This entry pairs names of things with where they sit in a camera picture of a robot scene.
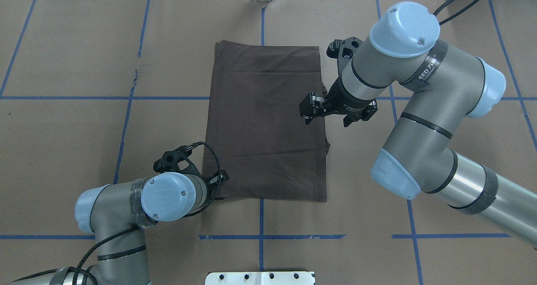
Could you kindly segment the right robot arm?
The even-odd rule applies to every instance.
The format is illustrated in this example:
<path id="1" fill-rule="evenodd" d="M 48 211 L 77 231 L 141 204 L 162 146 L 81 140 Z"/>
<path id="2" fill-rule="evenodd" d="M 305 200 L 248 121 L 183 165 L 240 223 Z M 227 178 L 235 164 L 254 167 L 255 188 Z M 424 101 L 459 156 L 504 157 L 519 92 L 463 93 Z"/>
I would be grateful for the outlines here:
<path id="1" fill-rule="evenodd" d="M 434 195 L 536 247 L 536 194 L 448 147 L 464 118 L 482 117 L 502 99 L 505 76 L 440 34 L 427 7 L 392 5 L 364 41 L 330 44 L 338 77 L 327 94 L 307 94 L 300 115 L 306 124 L 333 114 L 344 116 L 345 127 L 367 121 L 376 98 L 398 82 L 413 95 L 380 149 L 372 179 L 408 200 Z"/>

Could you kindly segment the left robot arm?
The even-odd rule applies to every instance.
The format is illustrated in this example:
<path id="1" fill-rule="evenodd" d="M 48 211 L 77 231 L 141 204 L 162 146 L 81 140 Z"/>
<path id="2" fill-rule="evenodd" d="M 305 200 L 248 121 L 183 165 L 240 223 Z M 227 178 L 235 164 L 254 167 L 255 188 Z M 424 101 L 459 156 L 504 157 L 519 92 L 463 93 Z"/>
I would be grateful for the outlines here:
<path id="1" fill-rule="evenodd" d="M 203 141 L 163 153 L 154 162 L 156 176 L 107 184 L 82 193 L 75 206 L 78 227 L 96 243 L 74 267 L 45 270 L 14 285 L 149 285 L 145 231 L 159 222 L 191 217 L 215 200 L 229 179 L 216 161 L 216 172 L 203 176 L 190 161 Z"/>

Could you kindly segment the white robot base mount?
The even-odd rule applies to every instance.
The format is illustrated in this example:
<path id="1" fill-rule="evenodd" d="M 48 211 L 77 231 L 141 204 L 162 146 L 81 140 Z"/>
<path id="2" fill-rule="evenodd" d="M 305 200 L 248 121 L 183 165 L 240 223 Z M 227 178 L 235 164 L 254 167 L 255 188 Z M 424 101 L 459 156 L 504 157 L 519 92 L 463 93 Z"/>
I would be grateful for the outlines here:
<path id="1" fill-rule="evenodd" d="M 314 272 L 213 272 L 205 279 L 206 285 L 315 285 Z"/>

